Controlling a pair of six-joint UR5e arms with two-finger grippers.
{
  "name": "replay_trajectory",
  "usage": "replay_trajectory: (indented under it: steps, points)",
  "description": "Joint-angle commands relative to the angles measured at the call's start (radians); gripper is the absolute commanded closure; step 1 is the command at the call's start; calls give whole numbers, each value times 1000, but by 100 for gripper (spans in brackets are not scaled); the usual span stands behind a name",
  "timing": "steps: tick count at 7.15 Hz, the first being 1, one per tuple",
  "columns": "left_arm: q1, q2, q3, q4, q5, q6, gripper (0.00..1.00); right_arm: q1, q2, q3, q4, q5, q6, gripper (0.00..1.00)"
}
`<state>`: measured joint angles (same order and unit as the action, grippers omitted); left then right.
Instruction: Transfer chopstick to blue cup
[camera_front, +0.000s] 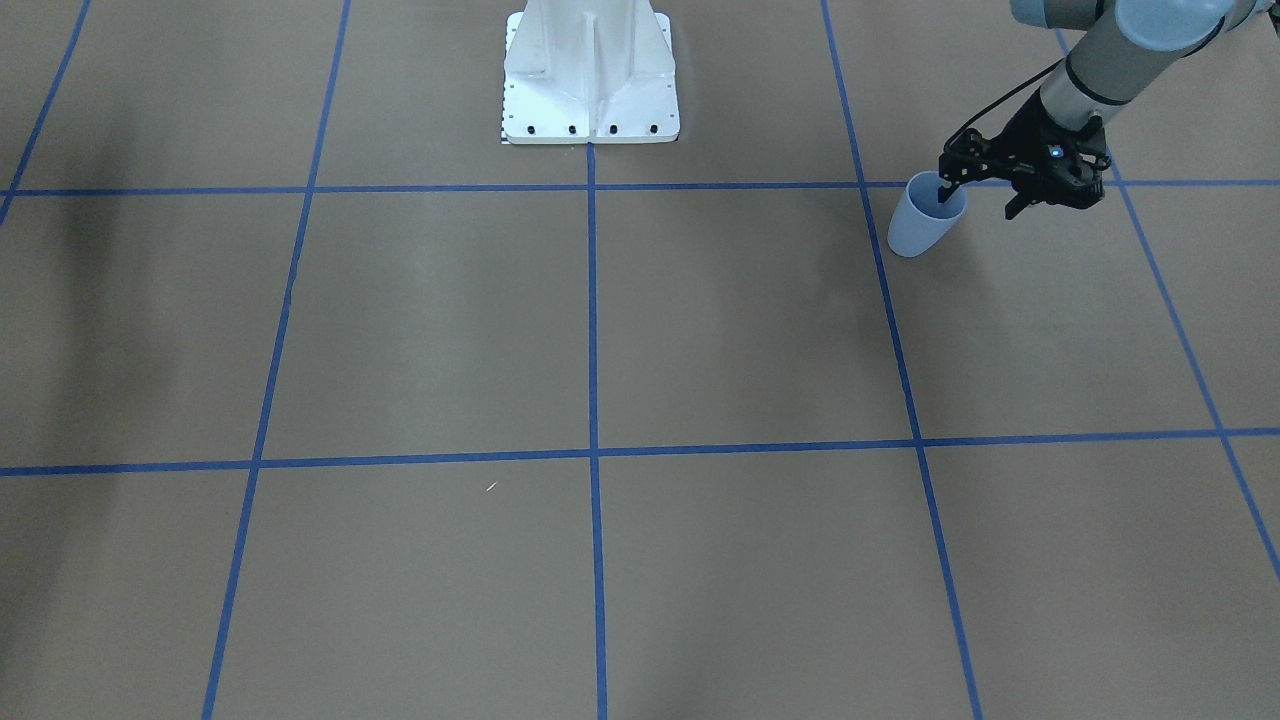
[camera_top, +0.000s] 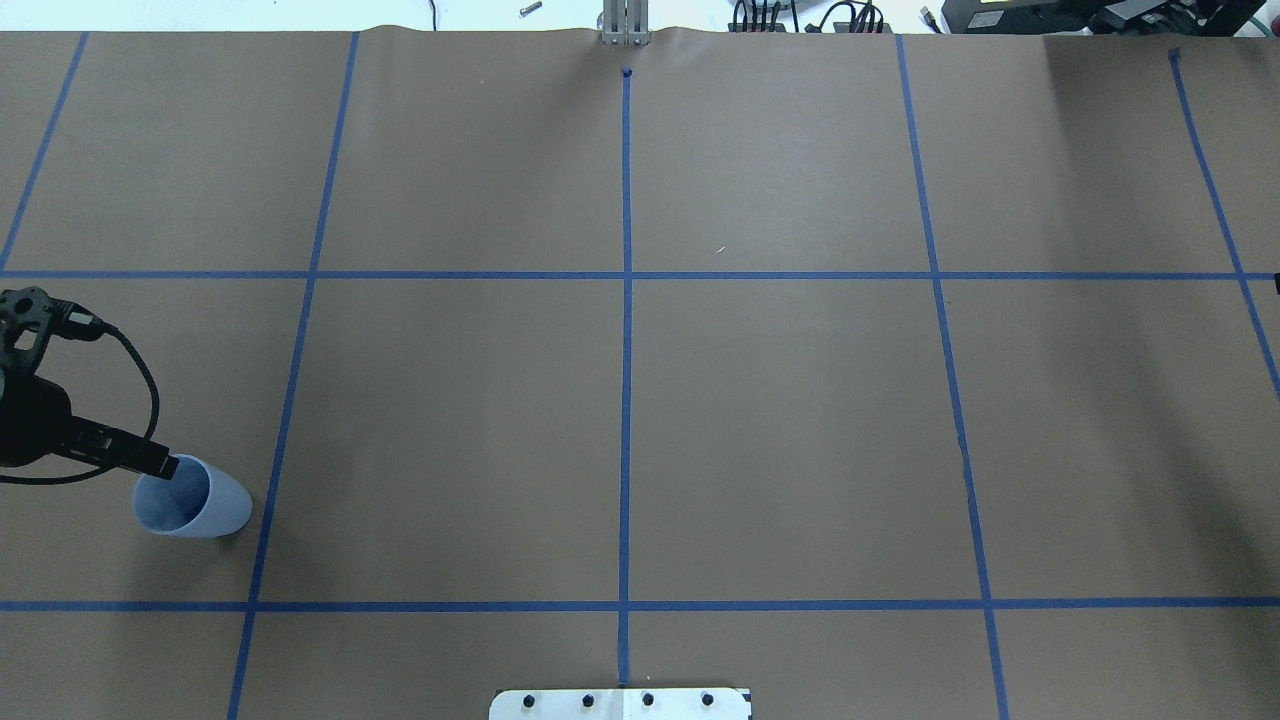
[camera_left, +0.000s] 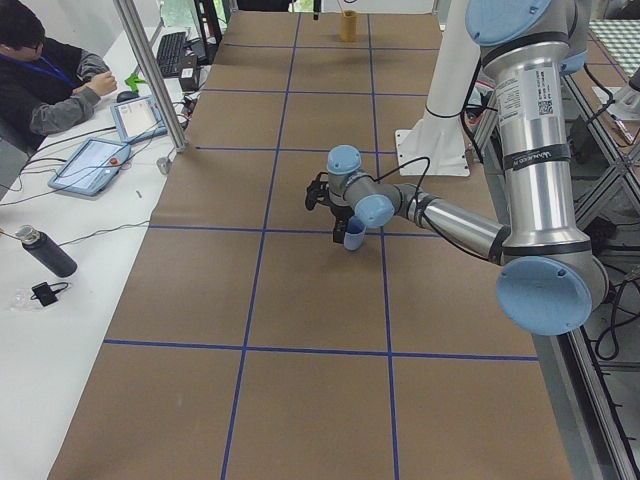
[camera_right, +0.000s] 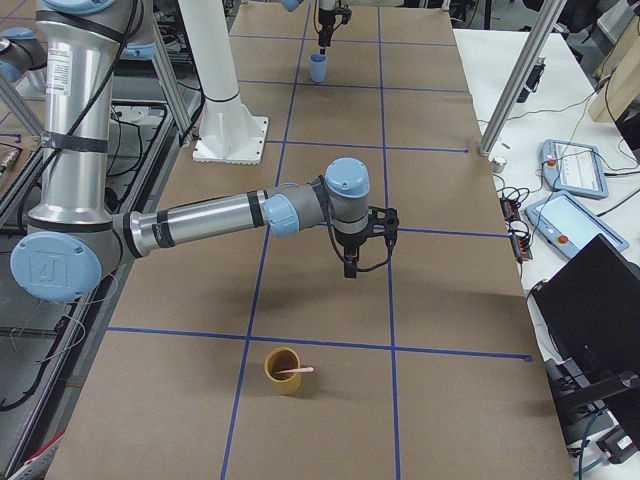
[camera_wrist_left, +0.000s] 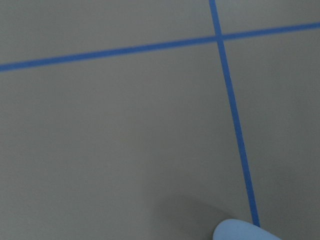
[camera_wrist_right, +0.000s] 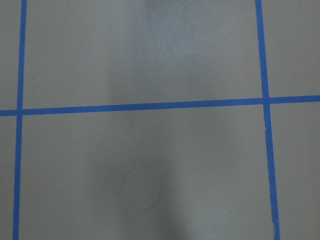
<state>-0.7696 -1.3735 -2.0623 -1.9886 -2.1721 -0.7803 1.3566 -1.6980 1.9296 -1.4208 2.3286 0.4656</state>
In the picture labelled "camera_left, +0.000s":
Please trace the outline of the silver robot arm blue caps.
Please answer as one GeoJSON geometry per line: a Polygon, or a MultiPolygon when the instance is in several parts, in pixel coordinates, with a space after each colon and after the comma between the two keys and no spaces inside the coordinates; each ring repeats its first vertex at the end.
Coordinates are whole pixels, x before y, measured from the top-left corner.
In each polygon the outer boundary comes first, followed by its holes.
{"type": "Polygon", "coordinates": [[[381,227],[396,216],[501,267],[498,303],[515,324],[555,336],[582,326],[604,300],[608,277],[576,225],[561,79],[587,55],[588,1],[452,3],[423,117],[397,134],[406,174],[456,175],[464,165],[461,114],[478,74],[493,82],[509,221],[499,224],[426,193],[382,184],[360,152],[334,147],[306,205],[329,207],[334,238],[350,220],[381,227]]]}

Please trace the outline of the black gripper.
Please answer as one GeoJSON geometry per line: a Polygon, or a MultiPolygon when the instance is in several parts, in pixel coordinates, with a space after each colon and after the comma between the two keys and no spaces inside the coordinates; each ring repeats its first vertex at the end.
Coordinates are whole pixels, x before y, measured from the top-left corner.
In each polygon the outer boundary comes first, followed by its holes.
{"type": "Polygon", "coordinates": [[[333,201],[330,202],[330,211],[335,217],[333,242],[343,244],[345,233],[348,229],[348,222],[354,216],[354,211],[348,205],[338,205],[333,201]]]}

